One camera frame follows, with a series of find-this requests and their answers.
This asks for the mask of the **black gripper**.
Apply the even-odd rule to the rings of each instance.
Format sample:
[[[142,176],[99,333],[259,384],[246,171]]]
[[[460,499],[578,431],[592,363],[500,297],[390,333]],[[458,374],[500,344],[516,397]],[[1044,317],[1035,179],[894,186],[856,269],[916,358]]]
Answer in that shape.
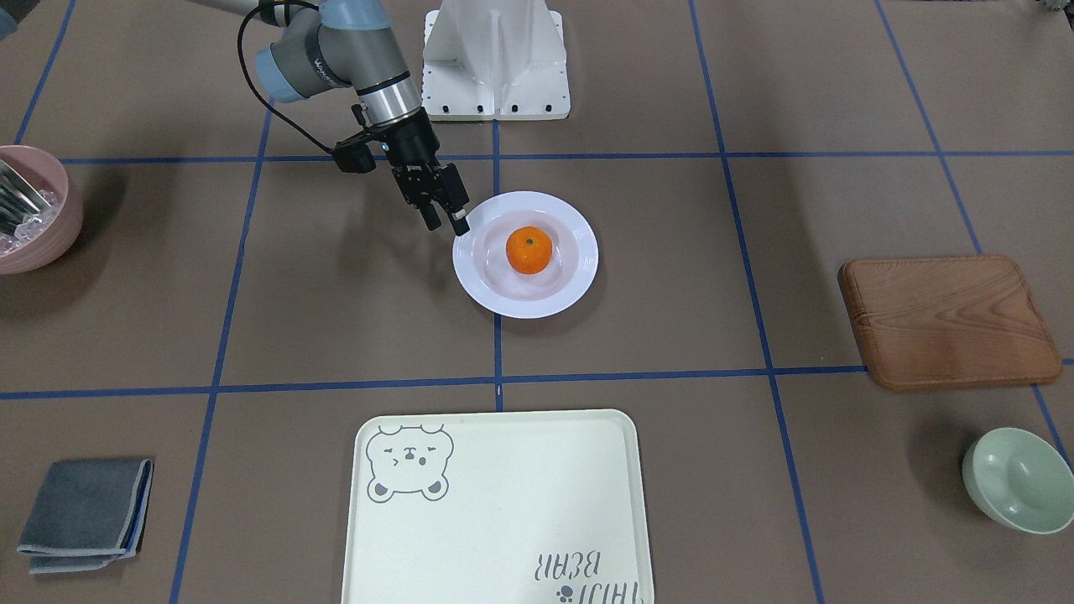
[[[451,211],[454,236],[464,238],[471,230],[467,221],[469,196],[461,183],[458,167],[437,159],[440,139],[434,133],[426,111],[417,111],[376,127],[376,140],[387,146],[386,157],[405,201],[418,208],[429,231],[441,228],[435,204]]]

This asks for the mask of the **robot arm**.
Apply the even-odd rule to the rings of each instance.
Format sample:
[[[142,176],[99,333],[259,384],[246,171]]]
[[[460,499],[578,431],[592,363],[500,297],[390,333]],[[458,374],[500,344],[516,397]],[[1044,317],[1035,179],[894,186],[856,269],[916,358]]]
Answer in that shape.
[[[442,164],[441,143],[422,106],[420,88],[379,1],[211,1],[208,8],[242,17],[237,58],[261,106],[349,89],[360,130],[333,145],[315,141],[345,174],[376,167],[372,144],[383,149],[408,206],[429,230],[449,221],[467,234],[469,201],[458,167]]]

